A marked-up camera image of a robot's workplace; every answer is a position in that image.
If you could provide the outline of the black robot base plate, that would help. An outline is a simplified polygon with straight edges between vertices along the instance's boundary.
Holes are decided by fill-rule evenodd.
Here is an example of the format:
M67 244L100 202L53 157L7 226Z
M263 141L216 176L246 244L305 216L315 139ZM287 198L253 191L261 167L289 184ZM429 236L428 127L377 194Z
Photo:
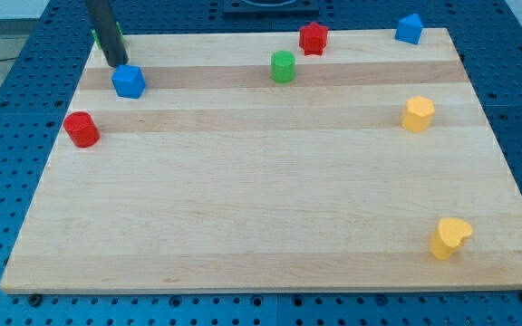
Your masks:
M318 0L223 0L223 15L318 14Z

